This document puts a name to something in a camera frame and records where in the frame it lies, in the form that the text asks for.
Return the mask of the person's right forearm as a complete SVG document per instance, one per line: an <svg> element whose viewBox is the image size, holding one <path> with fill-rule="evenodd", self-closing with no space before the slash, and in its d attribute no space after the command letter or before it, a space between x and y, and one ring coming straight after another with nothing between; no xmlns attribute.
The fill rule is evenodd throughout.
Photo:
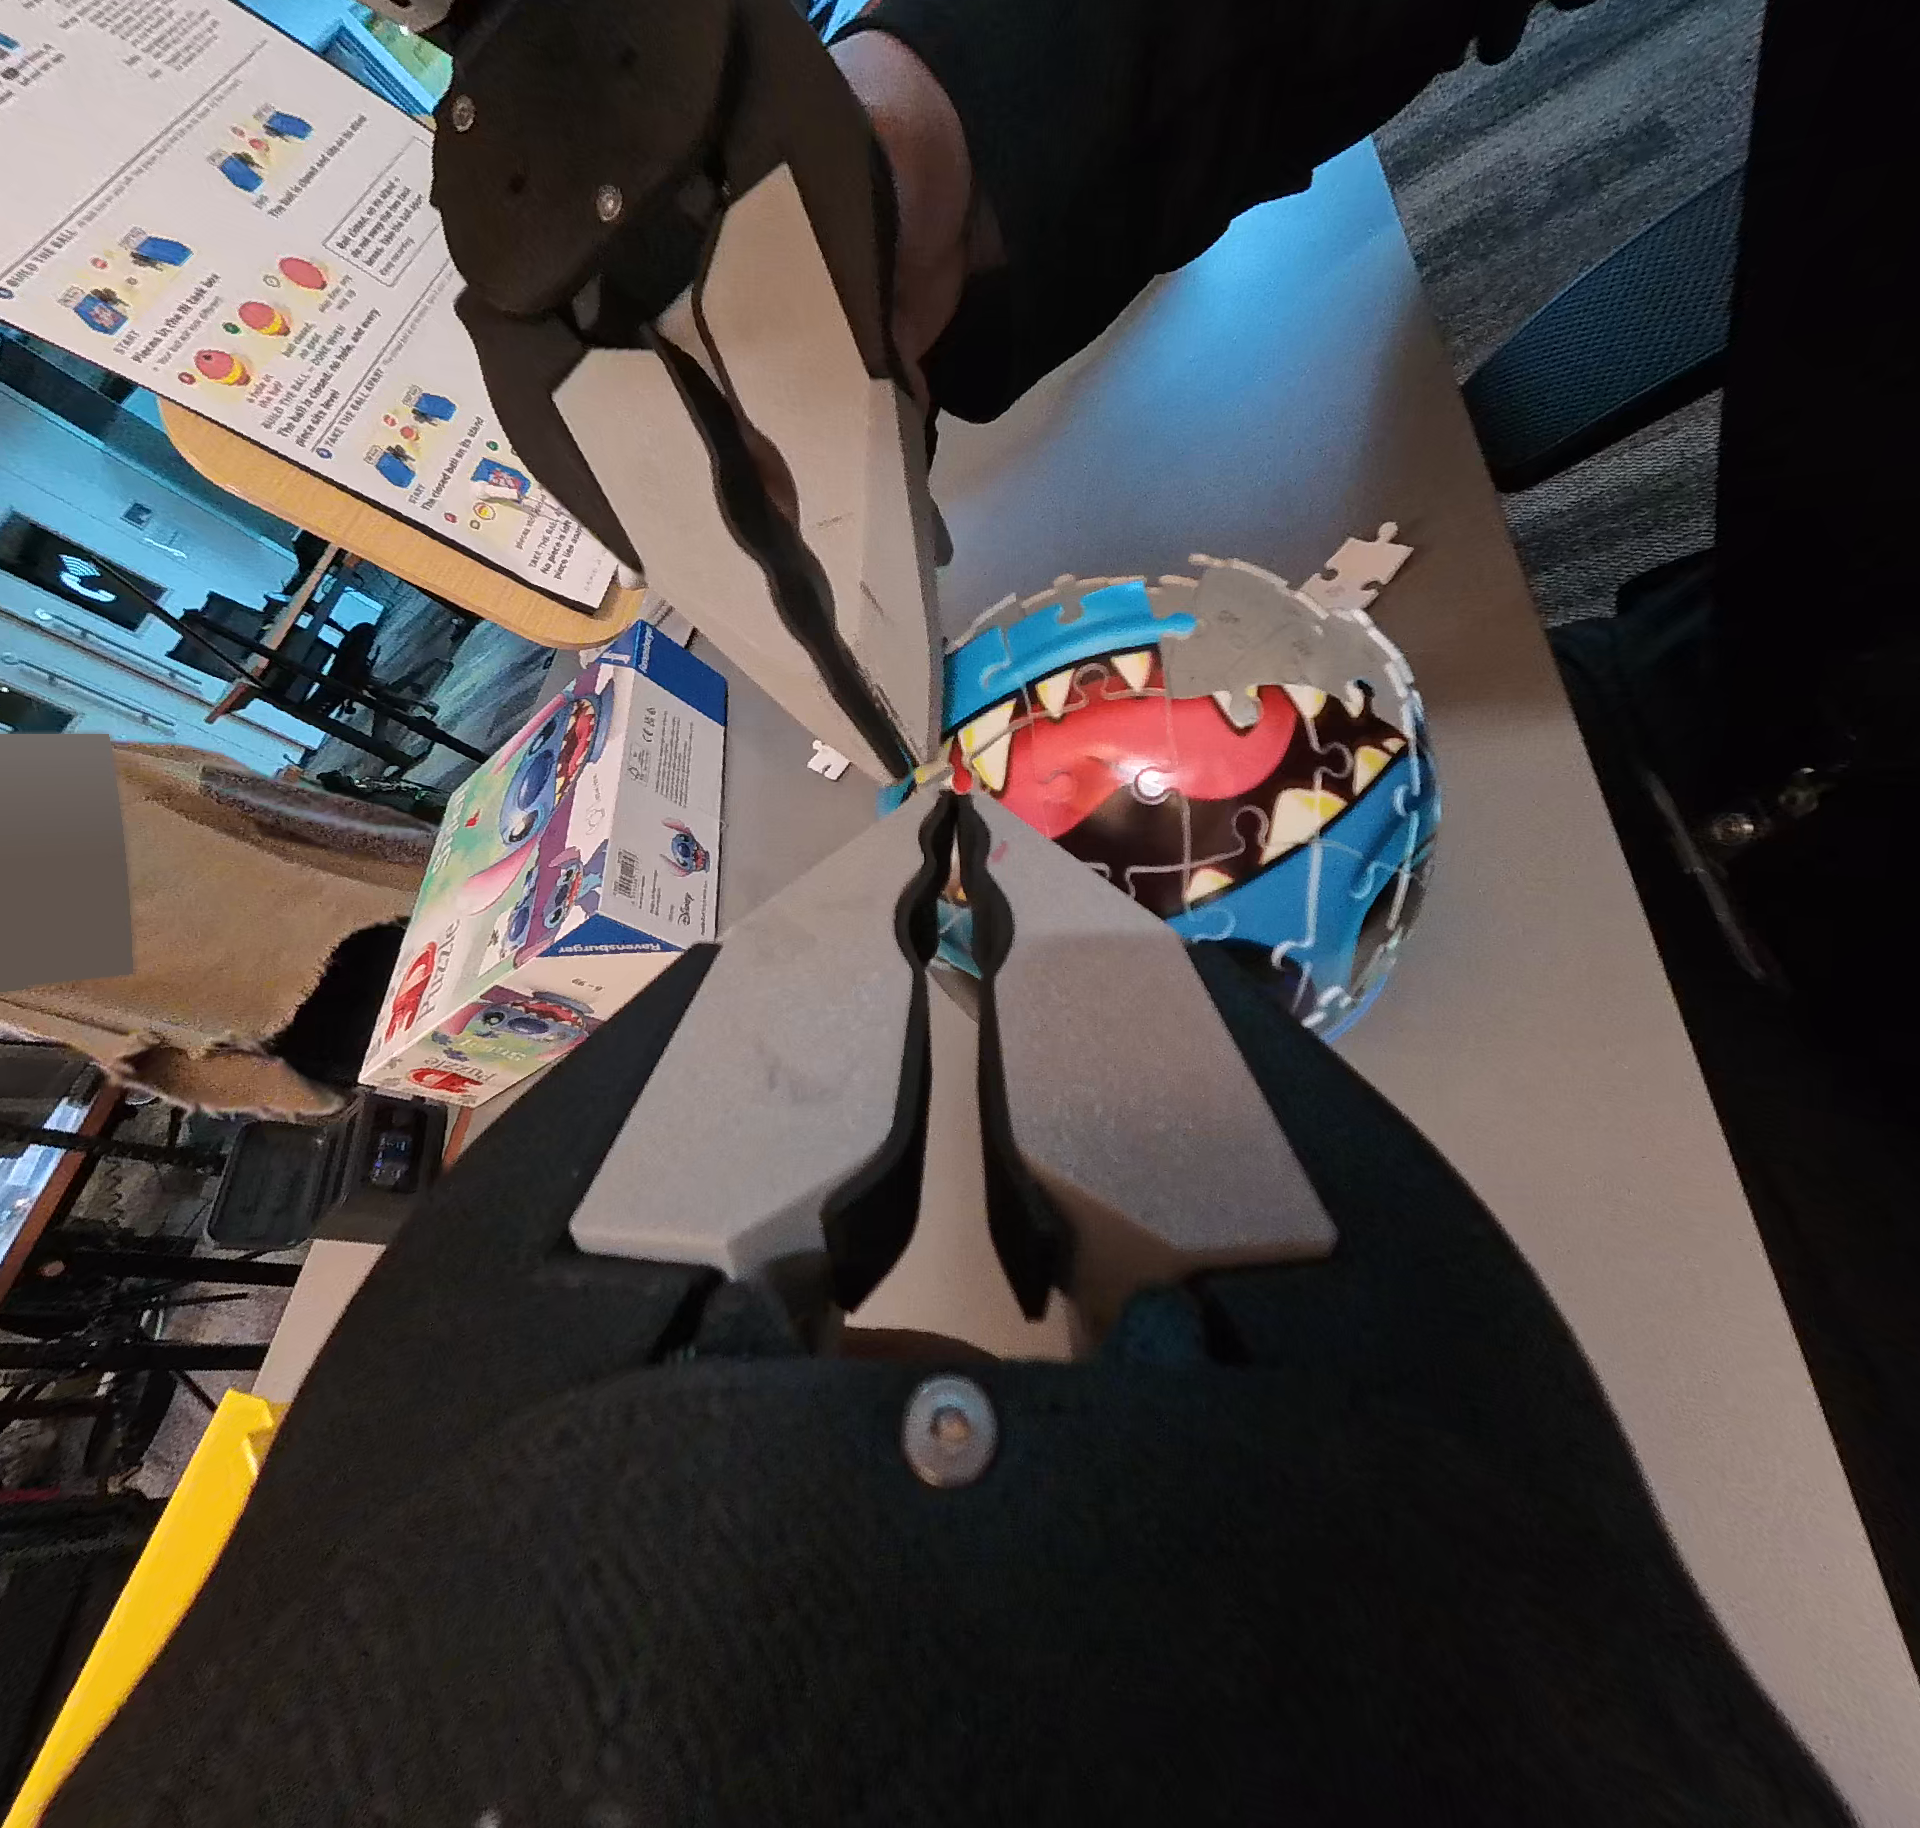
<svg viewBox="0 0 1920 1828"><path fill-rule="evenodd" d="M1456 362L1740 160L1764 0L885 0L1004 264L925 355L1004 414L1255 207L1374 144Z"/></svg>

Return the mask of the yellow plastic bin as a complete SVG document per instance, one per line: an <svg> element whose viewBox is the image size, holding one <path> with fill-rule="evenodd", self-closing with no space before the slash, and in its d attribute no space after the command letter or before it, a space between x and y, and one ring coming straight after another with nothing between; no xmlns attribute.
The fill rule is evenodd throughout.
<svg viewBox="0 0 1920 1828"><path fill-rule="evenodd" d="M41 1823L59 1785L153 1668L245 1514L283 1419L283 1402L254 1394L228 1391L216 1403L178 1490L12 1793L7 1825Z"/></svg>

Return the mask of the person's right hand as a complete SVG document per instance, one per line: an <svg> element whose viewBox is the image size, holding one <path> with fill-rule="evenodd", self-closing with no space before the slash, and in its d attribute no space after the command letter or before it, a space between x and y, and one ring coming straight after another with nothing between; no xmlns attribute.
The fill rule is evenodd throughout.
<svg viewBox="0 0 1920 1828"><path fill-rule="evenodd" d="M907 381L927 404L925 355L968 285L1004 264L1003 236L976 188L963 121L920 56L878 30L851 33L829 53L888 162L896 204L891 329Z"/></svg>

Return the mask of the brown burlap cloth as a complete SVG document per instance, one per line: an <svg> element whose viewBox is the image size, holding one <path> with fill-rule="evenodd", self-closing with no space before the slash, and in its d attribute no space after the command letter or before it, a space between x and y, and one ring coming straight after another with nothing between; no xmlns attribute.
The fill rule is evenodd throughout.
<svg viewBox="0 0 1920 1828"><path fill-rule="evenodd" d="M7 1044L219 1117L344 1108L430 825L108 736L4 736L3 825Z"/></svg>

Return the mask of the blue puzzle ball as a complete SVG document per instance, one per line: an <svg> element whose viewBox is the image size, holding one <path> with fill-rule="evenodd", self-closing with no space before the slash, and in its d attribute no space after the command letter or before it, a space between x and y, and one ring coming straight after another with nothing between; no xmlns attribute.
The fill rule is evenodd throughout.
<svg viewBox="0 0 1920 1828"><path fill-rule="evenodd" d="M1389 579L1198 556L1006 598L948 645L940 761L1331 1044L1387 985L1443 825L1370 610Z"/></svg>

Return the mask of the cardboard puzzle box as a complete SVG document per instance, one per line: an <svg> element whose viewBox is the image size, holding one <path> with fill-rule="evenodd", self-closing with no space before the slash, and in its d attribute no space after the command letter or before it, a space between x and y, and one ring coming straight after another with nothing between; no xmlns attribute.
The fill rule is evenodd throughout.
<svg viewBox="0 0 1920 1828"><path fill-rule="evenodd" d="M448 1108L546 1071L716 936L726 679L639 621L450 802L359 1084Z"/></svg>

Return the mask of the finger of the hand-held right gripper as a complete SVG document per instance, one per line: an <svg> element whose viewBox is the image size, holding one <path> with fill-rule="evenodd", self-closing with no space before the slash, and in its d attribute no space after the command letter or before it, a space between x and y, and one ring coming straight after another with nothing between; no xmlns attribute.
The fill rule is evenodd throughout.
<svg viewBox="0 0 1920 1828"><path fill-rule="evenodd" d="M733 422L700 424L706 371L676 350L592 350L554 406L612 520L634 548L641 581L803 730L876 780L912 774L915 759L876 705L839 641L831 590L770 499Z"/></svg>
<svg viewBox="0 0 1920 1828"><path fill-rule="evenodd" d="M747 484L733 548L697 548L675 605L833 749L930 751L940 721L922 412L885 312L881 196L778 162L718 218L660 352L733 420Z"/></svg>

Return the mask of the black charging case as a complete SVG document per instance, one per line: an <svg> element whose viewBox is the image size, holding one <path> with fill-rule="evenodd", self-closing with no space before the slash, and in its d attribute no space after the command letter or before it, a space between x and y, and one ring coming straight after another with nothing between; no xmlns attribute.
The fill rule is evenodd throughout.
<svg viewBox="0 0 1920 1828"><path fill-rule="evenodd" d="M324 1120L245 1120L231 1135L206 1217L206 1241L279 1251L310 1241L344 1208L388 1213L442 1164L443 1105L357 1091Z"/></svg>

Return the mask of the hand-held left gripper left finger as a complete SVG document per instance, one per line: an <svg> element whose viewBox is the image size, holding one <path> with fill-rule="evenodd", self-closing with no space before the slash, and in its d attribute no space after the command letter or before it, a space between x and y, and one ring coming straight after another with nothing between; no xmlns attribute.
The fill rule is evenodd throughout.
<svg viewBox="0 0 1920 1828"><path fill-rule="evenodd" d="M859 1309L915 1234L954 794L912 795L726 930L569 1219L585 1253Z"/></svg>

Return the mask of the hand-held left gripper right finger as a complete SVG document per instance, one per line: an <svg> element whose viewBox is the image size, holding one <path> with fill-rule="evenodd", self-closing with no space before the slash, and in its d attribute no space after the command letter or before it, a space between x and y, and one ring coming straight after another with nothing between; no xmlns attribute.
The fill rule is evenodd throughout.
<svg viewBox="0 0 1920 1828"><path fill-rule="evenodd" d="M985 795L955 797L954 845L987 1226L1019 1312L1116 1319L1145 1289L1326 1259L1335 1219L1184 939Z"/></svg>

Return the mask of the printed instruction sheet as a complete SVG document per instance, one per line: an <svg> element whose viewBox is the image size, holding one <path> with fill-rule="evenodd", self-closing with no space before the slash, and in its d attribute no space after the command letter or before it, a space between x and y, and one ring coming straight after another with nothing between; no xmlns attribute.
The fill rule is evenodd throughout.
<svg viewBox="0 0 1920 1828"><path fill-rule="evenodd" d="M428 126L231 0L3 0L4 322L563 609L614 558L493 412Z"/></svg>

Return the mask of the blue office chair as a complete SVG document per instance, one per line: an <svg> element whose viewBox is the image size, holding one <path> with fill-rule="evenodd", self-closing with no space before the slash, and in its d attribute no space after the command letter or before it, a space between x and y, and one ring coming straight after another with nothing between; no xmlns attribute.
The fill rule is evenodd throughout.
<svg viewBox="0 0 1920 1828"><path fill-rule="evenodd" d="M1724 386L1745 170L1573 279L1465 381L1494 483L1520 495Z"/></svg>

